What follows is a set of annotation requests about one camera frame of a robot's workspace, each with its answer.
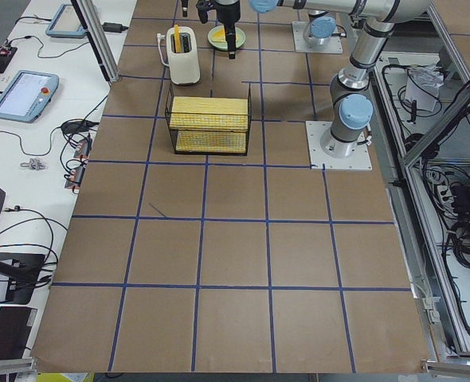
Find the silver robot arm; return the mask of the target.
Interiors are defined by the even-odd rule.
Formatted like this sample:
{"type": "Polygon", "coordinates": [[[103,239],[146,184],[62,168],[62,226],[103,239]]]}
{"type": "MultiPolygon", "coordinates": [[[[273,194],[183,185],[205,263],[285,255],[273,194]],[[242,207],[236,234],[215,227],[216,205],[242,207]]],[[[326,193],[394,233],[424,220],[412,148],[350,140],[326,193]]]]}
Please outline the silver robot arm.
{"type": "Polygon", "coordinates": [[[361,131],[369,124],[374,107],[365,96],[369,71],[373,69],[394,26],[424,13],[429,1],[251,1],[252,10],[264,14],[276,7],[294,10],[325,10],[363,16],[363,30],[351,52],[349,64],[330,85],[335,112],[330,130],[323,133],[320,147],[333,158],[348,158],[357,146],[361,131]]]}
{"type": "MultiPolygon", "coordinates": [[[[202,24],[208,22],[208,13],[214,11],[217,20],[223,25],[223,33],[227,43],[228,50],[234,51],[236,49],[236,23],[241,17],[240,2],[236,0],[211,0],[211,1],[197,1],[196,9],[198,12],[199,20],[202,24]]],[[[327,11],[310,16],[310,26],[306,31],[306,37],[315,37],[319,39],[330,37],[335,28],[337,27],[336,21],[327,16],[327,11]]]]}

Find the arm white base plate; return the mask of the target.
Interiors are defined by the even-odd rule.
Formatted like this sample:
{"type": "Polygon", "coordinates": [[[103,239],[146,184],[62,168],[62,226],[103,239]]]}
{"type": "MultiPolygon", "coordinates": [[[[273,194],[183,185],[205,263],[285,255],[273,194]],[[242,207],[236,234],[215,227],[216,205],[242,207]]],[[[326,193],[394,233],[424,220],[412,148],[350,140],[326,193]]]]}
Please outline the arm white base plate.
{"type": "Polygon", "coordinates": [[[294,21],[292,23],[295,51],[299,53],[342,54],[341,38],[332,34],[318,38],[311,33],[310,22],[294,21]]]}
{"type": "Polygon", "coordinates": [[[331,135],[331,121],[307,121],[306,136],[313,170],[371,171],[366,136],[360,131],[354,142],[340,142],[331,135]]]}

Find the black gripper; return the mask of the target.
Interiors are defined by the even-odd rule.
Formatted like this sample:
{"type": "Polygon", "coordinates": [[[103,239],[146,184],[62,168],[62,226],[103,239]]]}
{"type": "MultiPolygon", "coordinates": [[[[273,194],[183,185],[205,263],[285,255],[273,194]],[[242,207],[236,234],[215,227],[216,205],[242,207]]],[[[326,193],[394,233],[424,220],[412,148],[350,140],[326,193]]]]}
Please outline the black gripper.
{"type": "MultiPolygon", "coordinates": [[[[181,0],[182,16],[188,16],[188,0],[181,0]]],[[[225,25],[225,40],[230,60],[236,57],[236,27],[235,24],[241,17],[241,6],[239,0],[215,0],[217,20],[225,25]]]]}

